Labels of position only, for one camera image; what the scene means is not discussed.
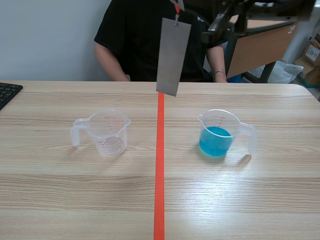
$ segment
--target hanging gray card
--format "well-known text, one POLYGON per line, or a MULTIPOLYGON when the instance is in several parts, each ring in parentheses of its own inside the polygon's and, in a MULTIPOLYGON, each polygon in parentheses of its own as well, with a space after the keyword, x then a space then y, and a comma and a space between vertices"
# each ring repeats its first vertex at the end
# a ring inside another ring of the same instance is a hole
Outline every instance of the hanging gray card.
POLYGON ((184 65, 191 25, 162 19, 156 91, 176 96, 184 65))

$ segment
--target person's hand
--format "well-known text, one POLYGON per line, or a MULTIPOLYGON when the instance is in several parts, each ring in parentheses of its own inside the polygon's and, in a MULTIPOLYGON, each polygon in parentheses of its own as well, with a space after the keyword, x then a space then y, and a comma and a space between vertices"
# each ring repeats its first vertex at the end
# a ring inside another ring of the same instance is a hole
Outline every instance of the person's hand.
POLYGON ((227 82, 227 77, 223 72, 217 72, 215 74, 215 82, 216 83, 222 83, 222 84, 226 84, 227 82))

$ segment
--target keyboard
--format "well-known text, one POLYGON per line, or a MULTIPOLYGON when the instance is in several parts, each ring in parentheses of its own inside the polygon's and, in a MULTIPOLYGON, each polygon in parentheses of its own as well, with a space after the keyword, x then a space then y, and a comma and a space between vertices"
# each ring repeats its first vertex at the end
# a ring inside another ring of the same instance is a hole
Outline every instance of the keyboard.
POLYGON ((7 105, 22 88, 21 85, 0 82, 0 110, 7 105))

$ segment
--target table leg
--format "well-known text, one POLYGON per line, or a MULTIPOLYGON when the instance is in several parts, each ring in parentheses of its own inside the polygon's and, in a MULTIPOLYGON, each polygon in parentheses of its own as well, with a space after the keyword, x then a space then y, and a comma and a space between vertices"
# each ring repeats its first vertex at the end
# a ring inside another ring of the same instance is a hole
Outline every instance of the table leg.
POLYGON ((241 36, 239 35, 231 34, 228 39, 228 45, 226 46, 226 51, 224 54, 225 73, 227 76, 231 65, 232 57, 234 56, 237 41, 240 37, 241 36))
POLYGON ((276 64, 276 61, 271 62, 267 65, 265 65, 261 77, 256 77, 254 75, 252 75, 250 72, 245 72, 243 73, 243 76, 248 79, 249 81, 251 81, 252 83, 255 84, 267 84, 268 83, 268 79, 270 77, 270 74, 272 72, 272 70, 274 69, 274 66, 276 64))

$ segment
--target floor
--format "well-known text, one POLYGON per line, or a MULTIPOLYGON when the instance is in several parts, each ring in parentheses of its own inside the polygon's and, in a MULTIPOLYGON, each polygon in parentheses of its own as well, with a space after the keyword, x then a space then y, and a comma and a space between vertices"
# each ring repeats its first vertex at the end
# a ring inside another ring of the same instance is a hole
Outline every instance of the floor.
MULTIPOLYGON (((303 86, 303 84, 301 83, 301 81, 298 78, 291 81, 290 84, 298 84, 298 85, 303 86)), ((320 89, 319 88, 307 88, 307 89, 320 102, 320 89)))

